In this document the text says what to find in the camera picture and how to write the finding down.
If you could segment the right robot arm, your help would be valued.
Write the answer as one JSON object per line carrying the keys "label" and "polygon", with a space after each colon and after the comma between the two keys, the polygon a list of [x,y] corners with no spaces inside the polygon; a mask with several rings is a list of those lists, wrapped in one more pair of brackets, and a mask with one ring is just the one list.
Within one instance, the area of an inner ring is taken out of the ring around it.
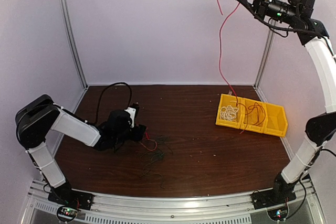
{"label": "right robot arm", "polygon": [[322,91],[324,112],[307,121],[302,144],[295,157],[276,176],[269,192],[271,202],[279,204],[289,196],[335,135],[335,54],[324,24],[312,18],[316,0],[236,1],[269,28],[297,34],[312,61]]}

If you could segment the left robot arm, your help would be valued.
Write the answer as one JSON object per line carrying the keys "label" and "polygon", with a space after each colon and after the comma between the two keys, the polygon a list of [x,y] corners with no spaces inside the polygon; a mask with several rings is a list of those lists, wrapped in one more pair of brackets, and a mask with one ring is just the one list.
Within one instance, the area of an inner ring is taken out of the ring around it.
{"label": "left robot arm", "polygon": [[46,135],[56,131],[95,150],[116,151],[127,140],[140,142],[144,138],[146,126],[135,122],[138,110],[136,103],[125,110],[114,110],[105,122],[95,126],[43,94],[16,113],[16,137],[49,185],[56,189],[56,198],[71,205],[75,192],[65,186],[66,177],[47,147]]}

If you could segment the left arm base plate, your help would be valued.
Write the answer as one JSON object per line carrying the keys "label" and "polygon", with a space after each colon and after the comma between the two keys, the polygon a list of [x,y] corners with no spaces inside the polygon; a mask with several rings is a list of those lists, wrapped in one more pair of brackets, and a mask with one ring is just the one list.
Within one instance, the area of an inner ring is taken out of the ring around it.
{"label": "left arm base plate", "polygon": [[93,194],[76,191],[67,185],[62,185],[57,188],[51,188],[48,200],[71,208],[90,210]]}

